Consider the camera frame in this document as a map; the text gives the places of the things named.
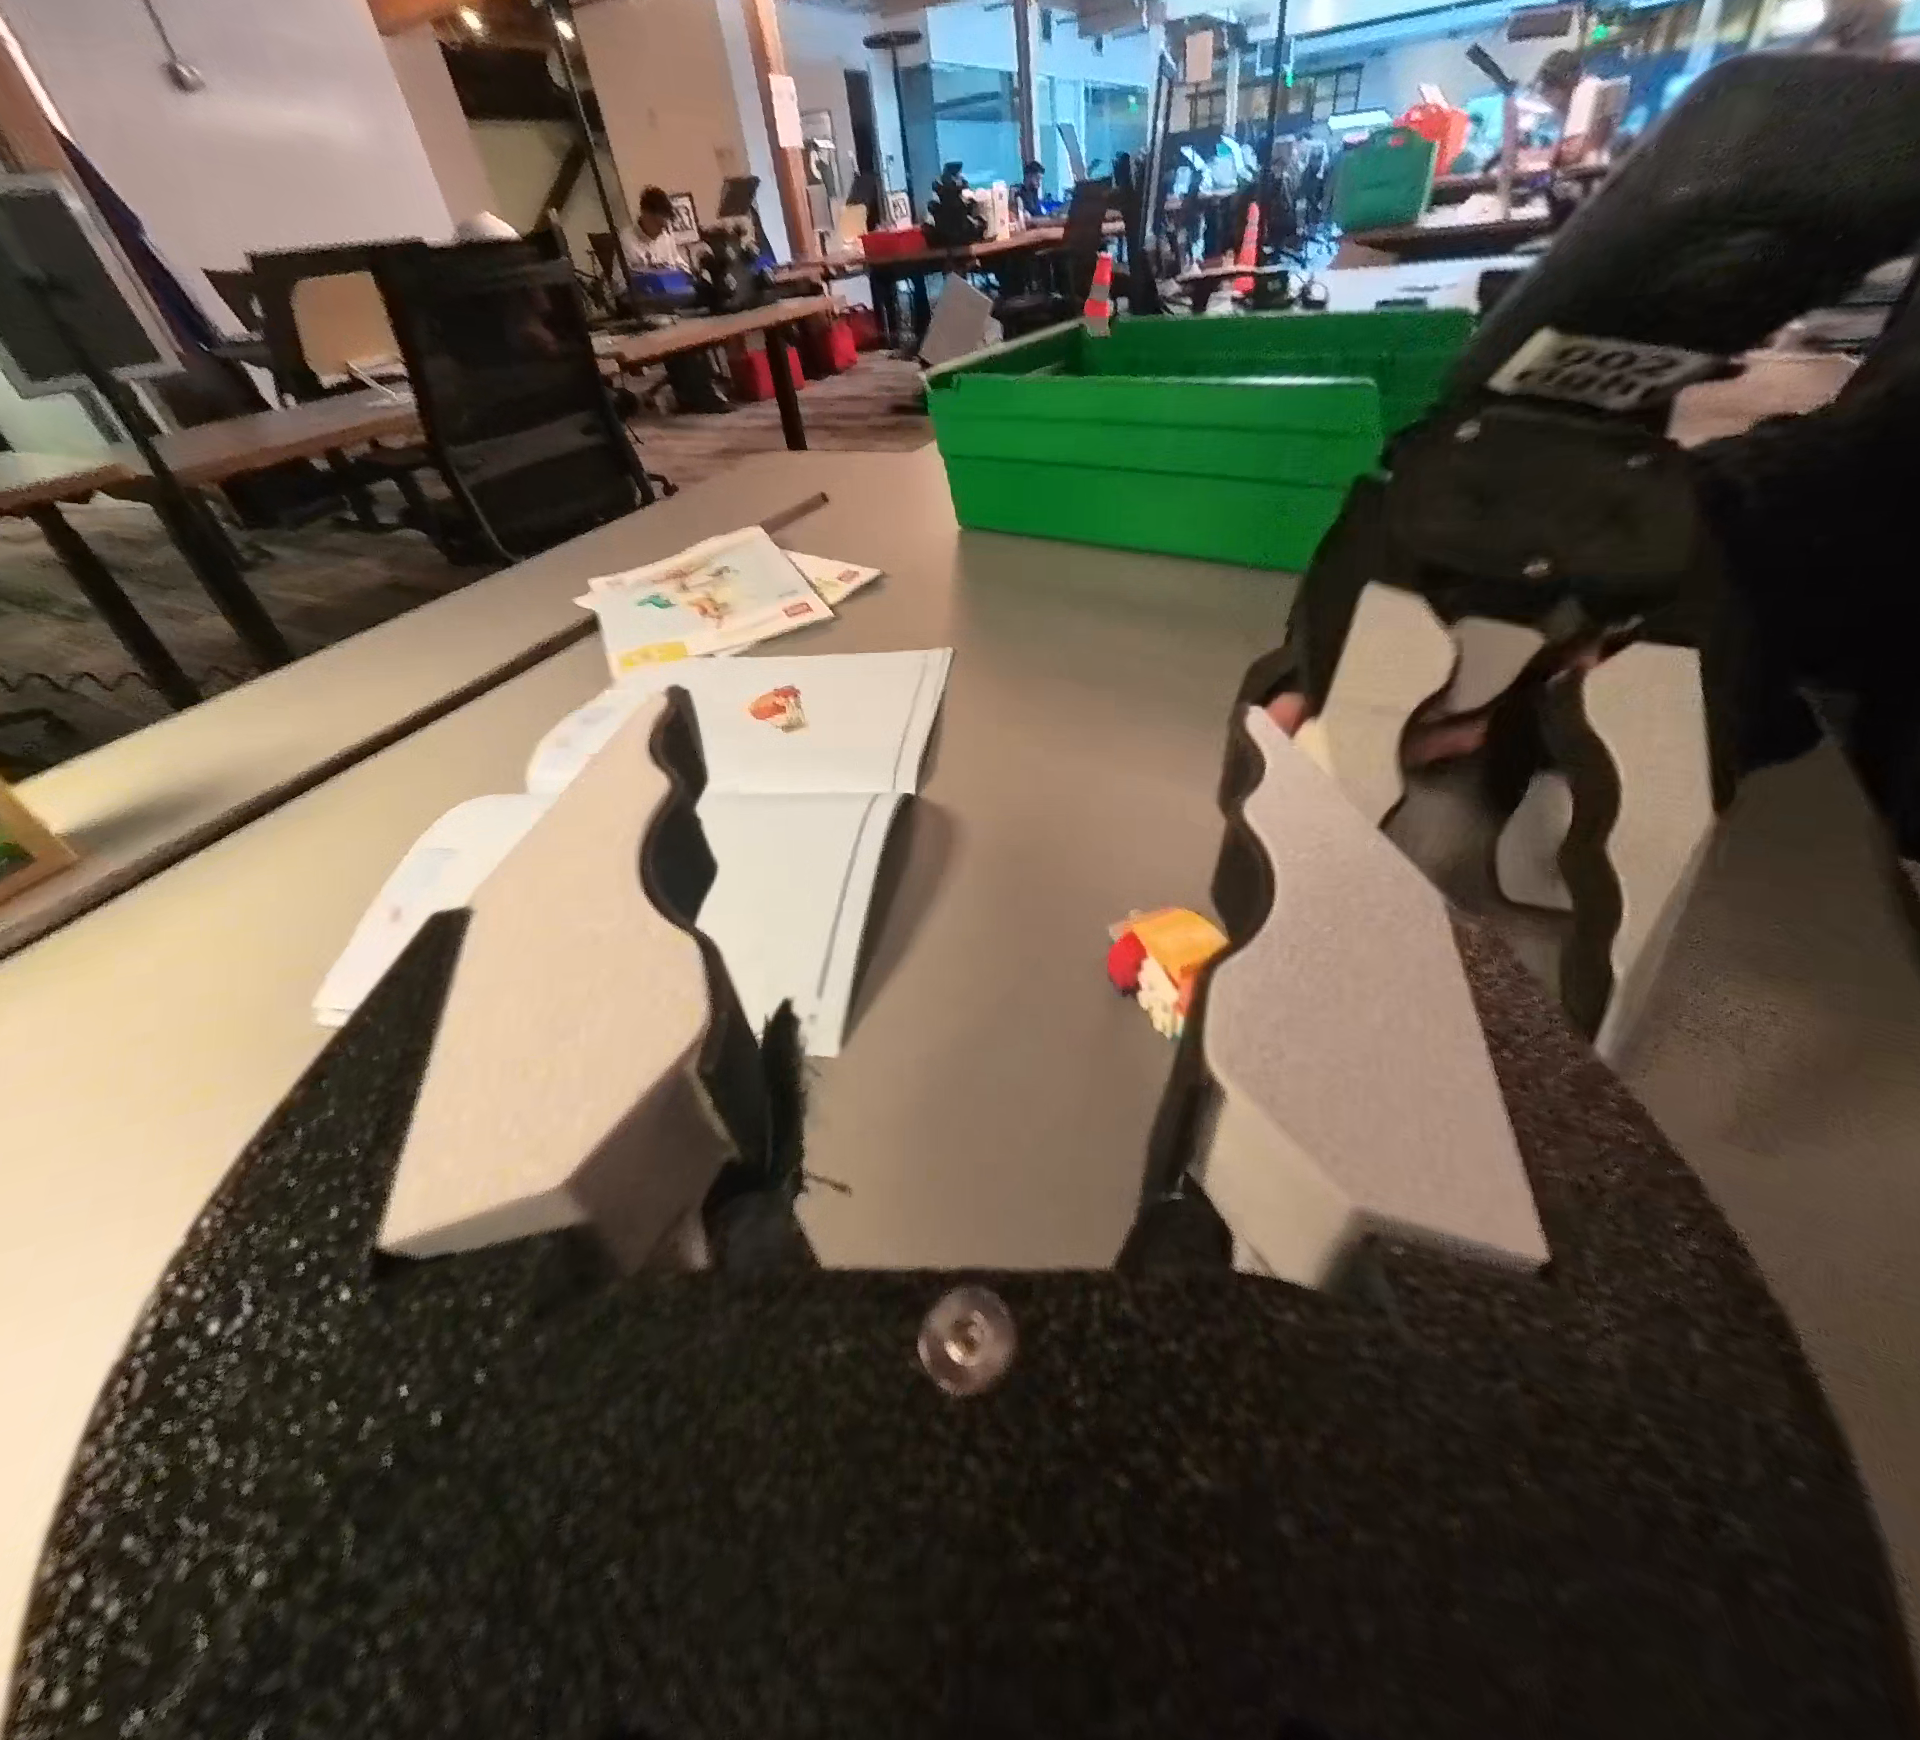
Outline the screen on black stand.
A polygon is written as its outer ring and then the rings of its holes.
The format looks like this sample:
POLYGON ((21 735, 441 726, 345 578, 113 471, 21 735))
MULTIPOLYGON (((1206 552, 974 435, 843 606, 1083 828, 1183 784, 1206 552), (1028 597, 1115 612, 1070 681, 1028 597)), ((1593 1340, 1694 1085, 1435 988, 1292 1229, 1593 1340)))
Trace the screen on black stand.
POLYGON ((126 434, 133 485, 260 671, 297 653, 247 581, 198 496, 161 454, 140 387, 184 375, 163 311, 85 192, 54 172, 3 176, 4 375, 24 400, 77 396, 103 404, 126 434))

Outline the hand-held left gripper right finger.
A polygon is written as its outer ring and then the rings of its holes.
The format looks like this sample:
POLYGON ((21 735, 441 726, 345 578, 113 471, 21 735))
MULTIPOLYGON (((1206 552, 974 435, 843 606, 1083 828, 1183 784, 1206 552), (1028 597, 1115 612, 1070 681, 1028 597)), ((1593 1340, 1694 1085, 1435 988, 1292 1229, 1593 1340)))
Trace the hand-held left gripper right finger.
POLYGON ((1531 1277, 1549 1242, 1451 911, 1259 706, 1152 1127, 1152 1262, 1327 1289, 1369 1243, 1531 1277))

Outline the colourful lego model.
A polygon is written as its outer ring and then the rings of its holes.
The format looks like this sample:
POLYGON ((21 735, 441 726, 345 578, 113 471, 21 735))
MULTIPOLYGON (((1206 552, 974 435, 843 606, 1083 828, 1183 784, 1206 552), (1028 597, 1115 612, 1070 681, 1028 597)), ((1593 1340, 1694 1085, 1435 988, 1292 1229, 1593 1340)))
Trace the colourful lego model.
POLYGON ((1180 1038, 1196 988, 1226 948, 1229 936, 1201 912, 1139 911, 1111 928, 1107 979, 1157 1032, 1180 1038))

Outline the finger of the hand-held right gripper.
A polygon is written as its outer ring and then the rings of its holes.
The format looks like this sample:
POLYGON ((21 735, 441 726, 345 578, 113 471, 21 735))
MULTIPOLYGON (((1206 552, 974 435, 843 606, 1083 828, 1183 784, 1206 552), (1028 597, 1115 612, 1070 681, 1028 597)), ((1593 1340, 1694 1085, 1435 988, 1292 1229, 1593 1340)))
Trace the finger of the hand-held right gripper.
POLYGON ((1402 811, 1406 732, 1450 696, 1456 669, 1458 641, 1424 597, 1379 581, 1362 590, 1302 750, 1369 825, 1402 811))
POLYGON ((1537 721, 1529 907, 1566 919, 1571 1025, 1623 1055, 1719 821, 1702 653, 1631 641, 1554 676, 1537 721))

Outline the brown wooden desk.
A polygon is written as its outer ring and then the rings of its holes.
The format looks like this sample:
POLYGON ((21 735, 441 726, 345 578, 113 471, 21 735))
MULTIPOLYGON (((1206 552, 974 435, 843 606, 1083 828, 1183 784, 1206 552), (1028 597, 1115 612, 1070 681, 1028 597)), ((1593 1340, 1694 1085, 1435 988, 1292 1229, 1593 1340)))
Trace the brown wooden desk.
MULTIPOLYGON (((752 337, 759 337, 778 354, 782 343, 798 345, 798 329, 805 319, 819 313, 836 313, 837 310, 836 299, 826 294, 793 298, 739 313, 679 317, 654 329, 619 333, 601 329, 591 333, 591 347, 600 362, 609 363, 622 374, 662 366, 679 356, 711 351, 752 337)), ((802 393, 790 387, 786 362, 778 362, 776 384, 779 387, 776 404, 784 443, 790 452, 808 452, 802 393)))
POLYGON ((424 431, 420 409, 406 393, 358 391, 171 435, 140 435, 130 449, 86 460, 4 449, 3 515, 40 534, 133 666, 181 713, 203 703, 203 689, 68 523, 67 510, 97 498, 146 503, 252 668, 275 671, 292 664, 294 649, 252 593, 243 560, 204 498, 232 480, 294 461, 328 461, 346 485, 357 485, 349 457, 387 442, 418 443, 424 431))

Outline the black mesh office chair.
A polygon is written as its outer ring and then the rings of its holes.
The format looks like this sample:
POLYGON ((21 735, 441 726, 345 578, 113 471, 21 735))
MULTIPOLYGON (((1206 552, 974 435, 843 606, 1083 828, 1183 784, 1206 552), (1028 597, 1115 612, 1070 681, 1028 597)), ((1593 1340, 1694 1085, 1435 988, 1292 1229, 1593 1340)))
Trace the black mesh office chair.
POLYGON ((349 357, 320 349, 301 301, 324 281, 370 285, 420 439, 361 471, 398 485, 408 519, 451 566, 514 566, 674 496, 651 473, 593 349, 564 234, 349 243, 249 258, 277 385, 336 397, 349 357))

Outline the person's right hand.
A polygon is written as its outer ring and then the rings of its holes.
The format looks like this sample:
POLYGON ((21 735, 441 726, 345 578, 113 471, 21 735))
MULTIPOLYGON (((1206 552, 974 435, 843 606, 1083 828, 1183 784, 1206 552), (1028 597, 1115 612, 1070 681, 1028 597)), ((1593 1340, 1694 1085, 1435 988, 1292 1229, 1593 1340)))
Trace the person's right hand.
POLYGON ((1414 772, 1458 765, 1490 767, 1514 749, 1517 732, 1512 713, 1495 706, 1471 714, 1428 714, 1407 728, 1403 762, 1414 772))

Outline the green plastic bin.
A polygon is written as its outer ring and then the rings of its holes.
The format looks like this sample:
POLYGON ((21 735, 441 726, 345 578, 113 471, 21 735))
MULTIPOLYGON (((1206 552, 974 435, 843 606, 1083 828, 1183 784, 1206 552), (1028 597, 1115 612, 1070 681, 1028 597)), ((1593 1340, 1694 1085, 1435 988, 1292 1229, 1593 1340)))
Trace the green plastic bin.
POLYGON ((1300 573, 1474 333, 1463 310, 1121 317, 949 362, 926 400, 961 528, 1300 573))

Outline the grey tilted box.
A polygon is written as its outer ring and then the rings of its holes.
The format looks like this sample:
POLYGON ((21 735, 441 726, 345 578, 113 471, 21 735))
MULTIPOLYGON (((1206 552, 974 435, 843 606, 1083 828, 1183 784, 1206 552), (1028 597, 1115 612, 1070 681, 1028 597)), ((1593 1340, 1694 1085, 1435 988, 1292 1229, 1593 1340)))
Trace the grey tilted box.
POLYGON ((962 274, 949 274, 918 345, 926 372, 969 362, 1002 340, 995 298, 962 274))

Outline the green crate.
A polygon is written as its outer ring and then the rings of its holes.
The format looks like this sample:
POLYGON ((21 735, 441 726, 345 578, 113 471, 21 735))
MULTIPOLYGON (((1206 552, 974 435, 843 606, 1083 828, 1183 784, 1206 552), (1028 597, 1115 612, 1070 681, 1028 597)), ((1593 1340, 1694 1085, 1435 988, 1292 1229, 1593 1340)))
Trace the green crate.
POLYGON ((1458 154, 1458 111, 1419 106, 1399 121, 1337 134, 1328 217, 1341 234, 1399 229, 1426 217, 1458 154))

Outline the open instruction booklet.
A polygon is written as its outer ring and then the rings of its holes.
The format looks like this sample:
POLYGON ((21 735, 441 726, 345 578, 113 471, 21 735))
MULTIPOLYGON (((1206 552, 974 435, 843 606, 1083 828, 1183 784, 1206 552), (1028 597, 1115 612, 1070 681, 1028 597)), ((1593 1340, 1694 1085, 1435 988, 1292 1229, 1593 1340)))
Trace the open instruction booklet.
POLYGON ((641 705, 682 687, 699 726, 699 817, 715 866, 699 917, 750 1019, 792 1008, 804 1052, 837 1056, 896 821, 921 787, 949 649, 687 662, 623 680, 535 746, 524 793, 470 801, 404 857, 313 998, 338 1029, 437 912, 470 905, 641 705))

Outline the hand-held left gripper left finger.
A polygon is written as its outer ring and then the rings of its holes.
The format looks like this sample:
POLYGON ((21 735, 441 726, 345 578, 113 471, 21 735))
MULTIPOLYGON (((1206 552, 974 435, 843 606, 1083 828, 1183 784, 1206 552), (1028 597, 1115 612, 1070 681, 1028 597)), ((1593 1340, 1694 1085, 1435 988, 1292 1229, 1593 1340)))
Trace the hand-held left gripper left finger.
POLYGON ((625 1274, 711 1266, 713 1190, 772 1154, 773 1102, 699 933, 706 782, 689 694, 650 696, 475 889, 385 1255, 583 1229, 625 1274))

